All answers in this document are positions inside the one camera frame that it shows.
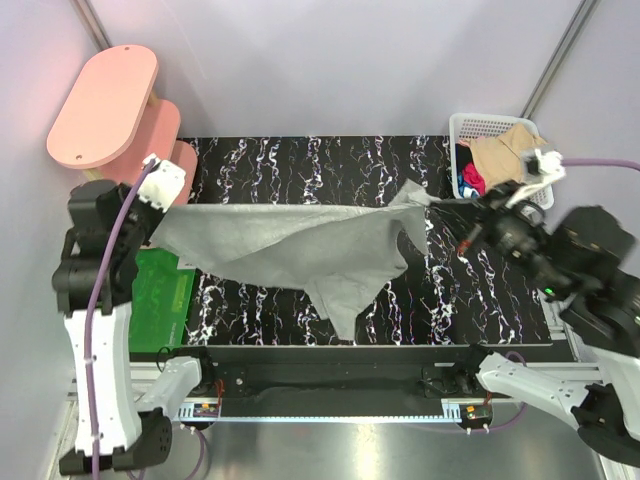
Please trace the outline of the grey t-shirt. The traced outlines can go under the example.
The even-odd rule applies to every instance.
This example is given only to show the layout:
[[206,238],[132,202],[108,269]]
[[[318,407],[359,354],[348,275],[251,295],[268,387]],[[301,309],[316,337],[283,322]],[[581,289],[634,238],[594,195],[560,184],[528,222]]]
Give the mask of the grey t-shirt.
[[435,201],[407,181],[378,208],[184,205],[168,210],[151,241],[221,279],[302,290],[337,336],[352,341],[357,316],[408,267],[399,234],[428,252],[425,213]]

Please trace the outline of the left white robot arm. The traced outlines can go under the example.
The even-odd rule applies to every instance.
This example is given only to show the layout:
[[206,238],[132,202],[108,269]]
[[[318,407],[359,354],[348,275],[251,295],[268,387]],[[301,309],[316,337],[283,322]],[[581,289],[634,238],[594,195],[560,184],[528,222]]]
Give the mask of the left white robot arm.
[[182,178],[133,186],[94,180],[74,188],[72,221],[52,276],[76,373],[79,424],[74,447],[59,461],[66,476],[142,470],[163,463],[171,421],[190,395],[215,386],[204,351],[171,352],[150,389],[136,399],[131,384],[129,325],[136,255],[184,188]]

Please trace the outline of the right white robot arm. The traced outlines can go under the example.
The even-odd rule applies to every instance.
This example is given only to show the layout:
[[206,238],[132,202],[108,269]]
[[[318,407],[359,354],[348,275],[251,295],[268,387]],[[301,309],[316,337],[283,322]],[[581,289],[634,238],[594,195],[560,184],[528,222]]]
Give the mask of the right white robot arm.
[[571,426],[612,461],[639,465],[639,279],[620,265],[635,237],[601,206],[570,210],[553,232],[523,212],[508,182],[478,199],[434,200],[430,207],[464,255],[486,247],[512,263],[541,291],[561,302],[561,320],[590,347],[605,373],[602,384],[560,379],[475,344],[441,377],[427,378],[440,398],[509,396]]

